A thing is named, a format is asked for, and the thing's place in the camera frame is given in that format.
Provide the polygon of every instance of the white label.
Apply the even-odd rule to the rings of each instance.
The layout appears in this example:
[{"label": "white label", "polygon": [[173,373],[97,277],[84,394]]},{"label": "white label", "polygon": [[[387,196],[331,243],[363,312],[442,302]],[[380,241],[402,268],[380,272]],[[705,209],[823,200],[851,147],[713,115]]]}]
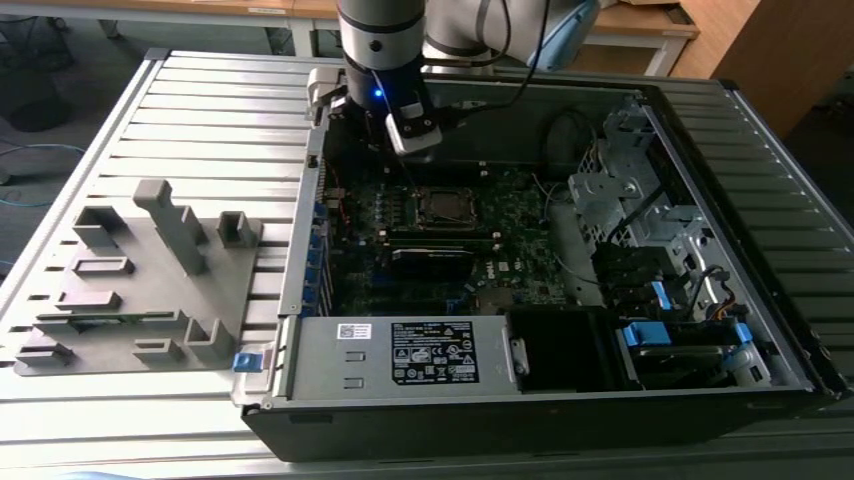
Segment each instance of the white label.
[{"label": "white label", "polygon": [[266,13],[267,15],[284,15],[284,8],[250,8],[250,13]]},{"label": "white label", "polygon": [[666,37],[693,37],[693,32],[679,32],[677,30],[666,30],[662,32]]},{"label": "white label", "polygon": [[370,323],[339,323],[338,339],[339,340],[370,340],[371,324]]}]

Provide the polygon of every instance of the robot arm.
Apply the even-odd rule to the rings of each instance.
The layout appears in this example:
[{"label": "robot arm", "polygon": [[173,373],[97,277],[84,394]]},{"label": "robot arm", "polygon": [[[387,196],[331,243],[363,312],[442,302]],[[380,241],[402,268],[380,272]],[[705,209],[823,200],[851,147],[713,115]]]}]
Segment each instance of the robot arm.
[{"label": "robot arm", "polygon": [[[339,0],[348,101],[367,122],[384,126],[399,155],[442,141],[447,109],[432,105],[422,78],[424,41],[424,48],[444,58],[502,49],[510,32],[500,2],[510,12],[510,56],[532,68],[562,67],[590,31],[598,0]],[[540,45],[534,26],[544,13],[548,24],[534,66]]]}]

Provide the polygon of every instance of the slotted metal surface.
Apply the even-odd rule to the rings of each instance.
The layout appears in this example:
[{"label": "slotted metal surface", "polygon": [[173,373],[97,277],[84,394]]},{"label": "slotted metal surface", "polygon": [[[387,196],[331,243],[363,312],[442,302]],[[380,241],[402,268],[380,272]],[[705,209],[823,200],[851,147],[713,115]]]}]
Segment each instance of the slotted metal surface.
[{"label": "slotted metal surface", "polygon": [[[129,199],[140,178],[168,175],[177,203],[191,205],[199,217],[244,210],[264,220],[242,341],[272,339],[308,132],[304,86],[311,68],[323,63],[172,52],[165,61],[143,65],[0,290],[0,477],[23,478],[15,469],[31,466],[40,468],[28,474],[399,477],[416,470],[471,474],[851,453],[854,419],[845,416],[853,407],[839,404],[821,413],[831,419],[767,422],[702,446],[295,466],[275,459],[240,421],[230,372],[17,377],[9,368],[17,346],[29,336],[35,312],[49,307],[45,296],[73,256],[75,212],[84,205],[113,205],[123,214],[140,215]],[[839,368],[854,377],[850,238],[803,174],[741,100],[717,83],[618,80],[654,83],[665,91],[797,306]]]}]

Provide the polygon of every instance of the power supply label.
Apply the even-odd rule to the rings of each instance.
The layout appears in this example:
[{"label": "power supply label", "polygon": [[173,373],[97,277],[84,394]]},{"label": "power supply label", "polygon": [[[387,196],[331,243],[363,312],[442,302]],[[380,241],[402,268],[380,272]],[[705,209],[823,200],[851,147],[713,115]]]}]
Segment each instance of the power supply label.
[{"label": "power supply label", "polygon": [[398,385],[478,383],[471,322],[392,323],[391,378]]}]

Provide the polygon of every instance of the green circuit board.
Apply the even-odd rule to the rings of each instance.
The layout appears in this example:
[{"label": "green circuit board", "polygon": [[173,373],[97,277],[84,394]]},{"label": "green circuit board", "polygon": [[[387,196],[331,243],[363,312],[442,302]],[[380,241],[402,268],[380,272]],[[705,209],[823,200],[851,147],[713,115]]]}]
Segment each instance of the green circuit board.
[{"label": "green circuit board", "polygon": [[[346,239],[339,233],[332,248],[336,315],[494,314],[499,308],[515,303],[567,303],[571,299],[554,260],[544,219],[544,195],[530,171],[516,168],[494,169],[490,178],[458,189],[471,196],[475,221],[464,223],[451,217],[444,221],[439,214],[432,219],[444,221],[442,228],[459,228],[466,230],[463,236],[476,237],[459,244],[476,251],[464,279],[436,282],[390,278],[378,259],[383,251],[394,250],[394,247],[383,244],[379,235],[392,229],[404,233],[419,231],[423,203],[418,197],[423,198],[427,189],[432,189],[435,195],[448,195],[452,190],[363,182],[342,199],[350,232]],[[390,198],[396,199],[391,212]],[[443,245],[448,249],[459,246],[442,233],[435,236],[436,239],[412,240],[406,246],[443,248],[438,246]],[[454,238],[455,232],[450,231],[447,237]]]}]

